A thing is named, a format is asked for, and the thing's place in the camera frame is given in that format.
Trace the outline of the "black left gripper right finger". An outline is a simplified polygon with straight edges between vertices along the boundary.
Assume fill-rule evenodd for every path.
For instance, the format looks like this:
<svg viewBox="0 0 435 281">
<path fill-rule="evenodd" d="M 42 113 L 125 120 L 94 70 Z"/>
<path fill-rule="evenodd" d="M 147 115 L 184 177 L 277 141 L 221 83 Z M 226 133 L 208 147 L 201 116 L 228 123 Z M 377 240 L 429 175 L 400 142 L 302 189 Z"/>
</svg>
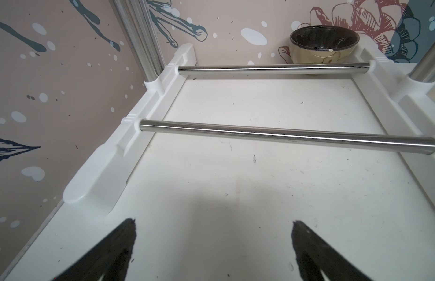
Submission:
<svg viewBox="0 0 435 281">
<path fill-rule="evenodd" d="M 370 278 L 353 266 L 302 221 L 292 226 L 292 247 L 302 280 L 369 281 Z"/>
</svg>

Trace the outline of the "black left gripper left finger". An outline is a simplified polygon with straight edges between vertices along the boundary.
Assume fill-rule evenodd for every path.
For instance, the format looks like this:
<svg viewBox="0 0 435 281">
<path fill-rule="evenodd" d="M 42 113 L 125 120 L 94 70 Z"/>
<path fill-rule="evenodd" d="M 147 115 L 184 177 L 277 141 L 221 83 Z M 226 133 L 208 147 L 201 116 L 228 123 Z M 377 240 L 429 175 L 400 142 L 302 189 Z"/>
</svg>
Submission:
<svg viewBox="0 0 435 281">
<path fill-rule="evenodd" d="M 125 219 L 55 281 L 123 281 L 136 241 L 136 224 Z"/>
</svg>

